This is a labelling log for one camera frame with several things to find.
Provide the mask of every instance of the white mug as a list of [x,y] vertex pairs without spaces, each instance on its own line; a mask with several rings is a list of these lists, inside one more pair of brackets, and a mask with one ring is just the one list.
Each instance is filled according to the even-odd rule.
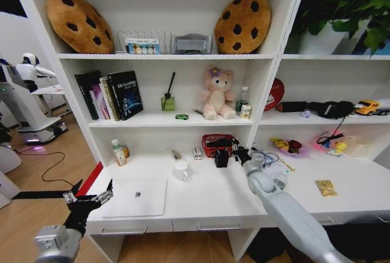
[[183,160],[177,161],[175,163],[175,168],[173,169],[173,174],[179,181],[191,181],[189,162]]

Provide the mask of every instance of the small bottle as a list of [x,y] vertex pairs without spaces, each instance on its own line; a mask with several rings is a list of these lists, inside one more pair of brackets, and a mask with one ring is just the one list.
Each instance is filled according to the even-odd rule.
[[116,162],[118,163],[119,166],[123,166],[126,164],[126,157],[124,156],[124,152],[122,150],[121,145],[119,144],[119,141],[117,139],[111,140],[113,150],[114,150],[114,155],[116,158]]
[[129,151],[129,148],[127,147],[126,144],[122,145],[122,150],[123,150],[123,153],[124,153],[124,157],[128,158],[130,156],[130,151]]
[[282,191],[287,185],[288,174],[290,174],[289,170],[283,170],[274,178],[276,186],[278,186]]
[[237,100],[236,103],[236,114],[239,116],[241,114],[241,107],[243,105],[248,104],[249,100],[249,88],[247,86],[243,86],[241,89],[241,95],[239,96],[239,99]]
[[175,98],[171,94],[166,93],[161,98],[161,109],[163,111],[174,111],[175,110]]

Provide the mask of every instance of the drawer handle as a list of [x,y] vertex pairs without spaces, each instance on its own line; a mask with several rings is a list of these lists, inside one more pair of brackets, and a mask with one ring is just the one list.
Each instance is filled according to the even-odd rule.
[[102,228],[101,234],[120,236],[120,235],[128,235],[128,234],[144,234],[146,233],[146,231],[147,231],[147,226],[145,226],[145,229],[143,230],[136,230],[136,231],[106,230],[105,228]]
[[233,231],[233,230],[240,230],[241,228],[243,228],[241,222],[239,223],[238,226],[228,226],[225,228],[202,228],[200,227],[199,224],[197,224],[197,229],[199,231]]
[[319,223],[323,224],[323,223],[334,223],[333,219],[331,219],[330,217],[328,217],[328,219],[326,220],[318,220]]

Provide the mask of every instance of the cookie pillow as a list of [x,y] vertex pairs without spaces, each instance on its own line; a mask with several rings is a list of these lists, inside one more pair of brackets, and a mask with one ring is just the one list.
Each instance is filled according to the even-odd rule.
[[264,41],[271,23],[267,0],[233,0],[215,25],[219,53],[249,54]]
[[110,27],[85,0],[47,0],[46,13],[57,35],[76,52],[112,52]]

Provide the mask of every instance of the plastic bottle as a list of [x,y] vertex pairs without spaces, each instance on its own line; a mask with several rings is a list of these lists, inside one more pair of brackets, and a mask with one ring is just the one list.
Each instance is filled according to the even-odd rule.
[[290,174],[289,170],[283,170],[274,178],[276,186],[278,186],[282,191],[287,185],[288,174]]
[[121,145],[117,139],[111,140],[111,144],[113,146],[114,155],[116,158],[116,162],[119,166],[123,166],[126,164],[126,157],[124,156],[124,152],[122,150]]
[[236,114],[241,114],[241,107],[243,105],[247,105],[249,100],[249,88],[247,86],[243,86],[241,89],[241,95],[239,96],[239,99],[236,103]]

